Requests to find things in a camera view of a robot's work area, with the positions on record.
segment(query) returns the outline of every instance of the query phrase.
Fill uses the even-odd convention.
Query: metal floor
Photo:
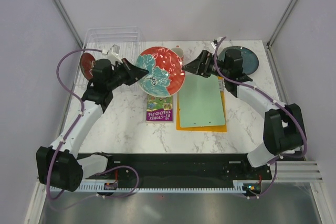
[[[90,194],[64,193],[53,206],[65,207]],[[177,193],[138,193],[121,199],[95,197],[60,213],[45,206],[40,224],[45,223],[319,224],[321,220],[309,185],[275,184],[259,200],[231,194]]]

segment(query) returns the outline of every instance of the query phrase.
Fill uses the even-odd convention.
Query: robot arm
[[[256,87],[253,80],[243,73],[243,58],[239,50],[227,50],[224,61],[217,61],[217,64],[225,77]],[[214,57],[206,50],[203,50],[194,61],[184,65],[182,69],[205,78],[212,74],[219,76],[215,68]],[[293,121],[266,97],[255,89],[226,80],[224,80],[224,84],[227,91],[245,101],[264,118],[264,142],[247,154],[246,160],[243,161],[243,165],[246,166],[247,170],[266,165],[277,155],[293,150],[303,144],[303,139]],[[296,104],[286,105],[278,101],[277,103],[286,108],[305,131],[299,106]]]
[[[64,144],[59,149],[54,162],[50,185],[68,191],[75,191],[83,178],[87,178],[106,169],[107,158],[103,155],[91,155],[77,160],[79,149],[95,122],[103,115],[113,99],[112,91],[122,84],[132,85],[149,72],[121,59],[114,68],[108,59],[95,62],[92,69],[92,80],[81,98],[84,111],[70,134],[64,141],[72,123],[67,126],[60,136],[49,147],[40,147],[36,153],[39,180],[46,184],[48,170],[60,142]]]

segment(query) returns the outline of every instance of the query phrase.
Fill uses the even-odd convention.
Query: white mug
[[[176,53],[179,58],[182,60],[183,62],[183,59],[184,59],[184,52],[183,50],[179,47],[179,46],[176,46],[174,48],[171,49],[174,53]]]

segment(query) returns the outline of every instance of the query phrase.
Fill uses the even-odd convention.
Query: clear plastic container
[[[120,46],[119,55],[121,58],[128,59],[134,64],[138,55],[144,50],[144,37],[138,27],[107,27],[107,28],[90,28],[85,36],[83,48],[106,49],[109,50],[114,44]],[[96,60],[105,56],[99,52],[88,51]],[[84,89],[88,80],[84,77],[78,68],[75,78],[75,85]],[[137,85],[122,86],[123,90],[136,90]]]

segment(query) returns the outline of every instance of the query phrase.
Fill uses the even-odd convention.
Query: green cutting board
[[[185,76],[178,93],[180,126],[203,127],[225,124],[218,78],[204,78],[194,74]]]

